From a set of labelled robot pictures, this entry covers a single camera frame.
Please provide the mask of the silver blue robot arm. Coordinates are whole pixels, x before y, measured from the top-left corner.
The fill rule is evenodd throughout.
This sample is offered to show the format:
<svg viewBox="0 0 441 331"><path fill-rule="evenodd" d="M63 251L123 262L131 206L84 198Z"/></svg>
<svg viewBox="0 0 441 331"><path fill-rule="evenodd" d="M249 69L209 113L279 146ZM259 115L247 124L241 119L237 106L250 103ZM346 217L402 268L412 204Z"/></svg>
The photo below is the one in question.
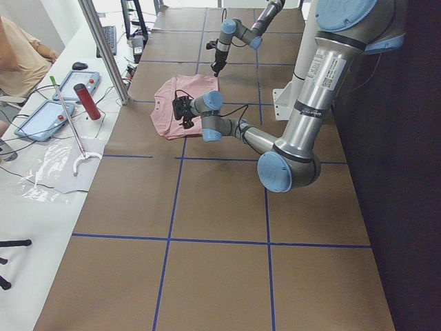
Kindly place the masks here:
<svg viewBox="0 0 441 331"><path fill-rule="evenodd" d="M263 34L284 6L284 0L268 1L267 7L261 12L260 16L250 28L246 27L243 22L237 18L225 19L222 22L217 40L210 41L206 44L208 50L215 49L215 59L211 64L211 69L215 77L219 75L227 64L233 38L236 37L246 46L257 50L263 41Z"/></svg>
<svg viewBox="0 0 441 331"><path fill-rule="evenodd" d="M398 49L404 41L406 1L313 1L292 80L274 93L289 120L274 137L244 119L220 113L223 96L174 97L174 116L188 129L201 119L204 141L236 137L259 155L257 171L271 192L312 184L320 174L314 141L353 60Z"/></svg>

